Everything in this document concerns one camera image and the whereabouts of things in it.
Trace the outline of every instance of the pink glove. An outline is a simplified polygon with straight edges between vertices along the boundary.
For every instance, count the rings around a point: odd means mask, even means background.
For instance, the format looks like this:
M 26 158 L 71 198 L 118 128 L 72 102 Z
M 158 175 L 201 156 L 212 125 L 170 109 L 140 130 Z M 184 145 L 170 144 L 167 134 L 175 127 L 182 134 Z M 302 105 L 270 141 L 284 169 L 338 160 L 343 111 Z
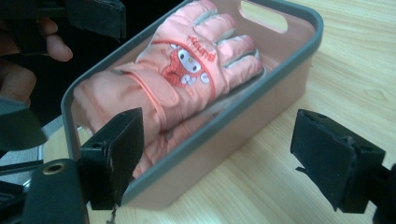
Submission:
M 234 20 L 217 14 L 208 0 L 182 7 L 135 63 L 95 74 L 75 88 L 85 125 L 97 132 L 118 113 L 142 107 L 146 148 L 134 172 L 140 175 L 212 116 L 183 120 L 263 70 L 249 36 L 229 38 L 234 29 Z M 166 134 L 171 129 L 172 136 Z

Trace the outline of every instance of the cartoon character face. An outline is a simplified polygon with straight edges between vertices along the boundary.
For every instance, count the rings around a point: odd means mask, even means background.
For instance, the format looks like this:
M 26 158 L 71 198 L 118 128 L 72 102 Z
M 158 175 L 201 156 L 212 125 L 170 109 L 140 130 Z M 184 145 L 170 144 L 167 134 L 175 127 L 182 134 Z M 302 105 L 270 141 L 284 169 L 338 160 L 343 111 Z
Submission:
M 209 76 L 187 50 L 173 44 L 171 47 L 174 49 L 170 57 L 171 62 L 162 72 L 162 75 L 171 84 L 179 87 L 190 86 L 195 83 L 197 78 L 203 83 L 209 83 Z

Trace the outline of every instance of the human hand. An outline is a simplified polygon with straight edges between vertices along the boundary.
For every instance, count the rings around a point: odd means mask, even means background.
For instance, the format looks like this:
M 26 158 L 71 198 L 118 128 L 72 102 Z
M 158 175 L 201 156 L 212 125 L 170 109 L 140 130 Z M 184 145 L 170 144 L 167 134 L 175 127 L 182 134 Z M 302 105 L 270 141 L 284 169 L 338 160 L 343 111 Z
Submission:
M 48 55 L 54 60 L 67 62 L 73 52 L 55 33 L 56 23 L 50 19 L 40 20 L 43 34 L 47 40 Z M 12 35 L 3 21 L 0 21 L 0 56 L 19 53 Z M 29 97 L 35 87 L 35 75 L 26 68 L 0 59 L 0 97 L 30 104 Z
M 143 108 L 146 148 L 135 176 L 213 118 L 191 116 L 263 71 L 253 40 L 231 37 L 235 28 L 210 1 L 192 2 L 158 28 L 136 62 L 117 67 L 120 74 L 101 72 L 75 88 L 94 132 L 122 111 Z

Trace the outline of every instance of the wood grain surface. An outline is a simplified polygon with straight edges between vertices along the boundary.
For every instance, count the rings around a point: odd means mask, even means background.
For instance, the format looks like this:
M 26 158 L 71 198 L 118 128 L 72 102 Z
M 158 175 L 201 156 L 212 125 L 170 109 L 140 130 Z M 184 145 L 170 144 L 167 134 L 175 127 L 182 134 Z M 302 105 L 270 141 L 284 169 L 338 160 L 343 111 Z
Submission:
M 324 114 L 385 149 L 396 163 L 396 1 L 294 0 L 325 23 L 304 96 L 168 208 L 122 207 L 117 223 L 372 223 L 334 212 L 295 168 L 290 141 L 297 110 Z M 47 161 L 67 157 L 64 129 L 45 145 Z M 110 211 L 89 211 L 106 223 Z

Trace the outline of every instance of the my melody character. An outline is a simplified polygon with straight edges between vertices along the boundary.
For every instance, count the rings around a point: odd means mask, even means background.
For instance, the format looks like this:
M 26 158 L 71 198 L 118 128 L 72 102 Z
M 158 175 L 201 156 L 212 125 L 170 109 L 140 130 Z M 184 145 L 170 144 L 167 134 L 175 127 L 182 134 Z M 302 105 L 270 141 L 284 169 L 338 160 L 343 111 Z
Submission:
M 162 75 L 172 85 L 186 87 L 192 85 L 199 78 L 203 83 L 209 83 L 210 79 L 194 57 L 181 46 L 171 44 L 171 62 L 163 69 Z

